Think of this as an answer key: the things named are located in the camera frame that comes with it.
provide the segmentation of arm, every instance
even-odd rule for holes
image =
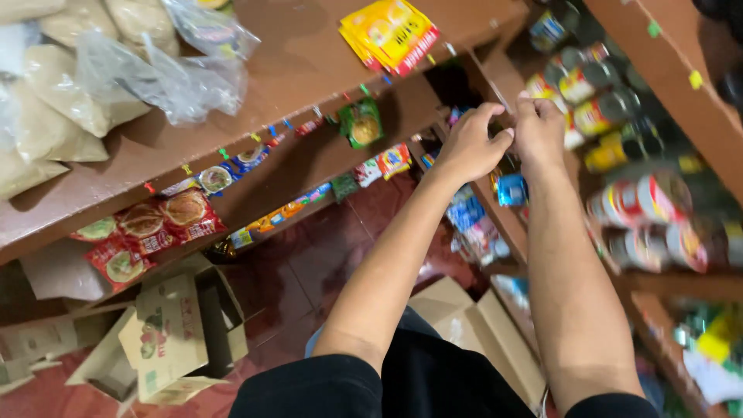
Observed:
[[[490,117],[503,111],[501,105],[486,103],[457,123],[432,169],[343,287],[312,356],[356,356],[381,374],[382,361],[449,201],[464,183],[490,172],[513,142],[510,132],[493,140],[487,137]]]
[[[643,396],[629,325],[585,231],[562,159],[564,117],[519,98],[516,148],[529,184],[529,297],[539,353],[565,415],[593,395]]]

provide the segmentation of plastic bag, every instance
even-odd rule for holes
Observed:
[[[11,87],[16,147],[26,161],[105,161],[103,141],[39,99],[24,80]]]
[[[26,48],[42,40],[35,22],[14,23],[0,26],[0,79],[3,73],[11,77],[23,75],[23,54]]]
[[[46,16],[56,13],[64,7],[65,0],[3,1],[0,25]]]
[[[210,57],[247,60],[261,43],[234,17],[201,7],[195,0],[163,0],[163,4],[181,37]]]
[[[13,104],[0,85],[0,199],[7,200],[69,169],[52,161],[26,162],[15,148]]]
[[[101,0],[67,0],[62,11],[39,19],[39,26],[44,35],[70,48],[75,48],[75,38],[85,30],[119,39],[119,30]]]
[[[144,40],[149,35],[152,43],[171,57],[180,54],[175,28],[160,0],[104,0],[111,17],[121,30],[124,44],[142,58]]]
[[[119,42],[89,31],[78,38],[79,83],[98,100],[115,103],[119,86],[165,112],[173,125],[198,123],[211,109],[235,115],[247,90],[238,60],[218,57],[174,59],[144,36],[150,63]]]
[[[116,102],[94,100],[75,81],[75,67],[74,57],[56,45],[36,45],[26,50],[25,79],[33,92],[98,138],[106,136],[114,126],[149,111],[147,105],[121,88],[116,91]]]

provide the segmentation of yellow clip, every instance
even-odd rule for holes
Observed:
[[[699,71],[692,71],[689,75],[689,83],[691,83],[692,89],[699,90],[701,88],[701,85],[704,84],[704,79],[702,79]]]

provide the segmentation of yellow packet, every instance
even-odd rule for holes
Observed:
[[[348,29],[341,26],[340,28],[338,28],[338,31],[351,47],[351,49],[354,50],[356,55],[361,58],[361,61],[364,63],[364,65],[366,65],[367,68],[375,71],[382,69],[382,63],[379,62],[379,60],[377,60],[377,58],[362,45],[359,45],[354,36],[348,32]]]
[[[361,48],[401,76],[428,54],[438,38],[438,28],[405,0],[376,1],[340,23],[346,36],[353,36]]]

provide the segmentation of green clip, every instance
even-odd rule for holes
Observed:
[[[650,34],[650,37],[657,38],[661,32],[661,26],[655,20],[651,21],[650,25],[648,25],[648,33]]]

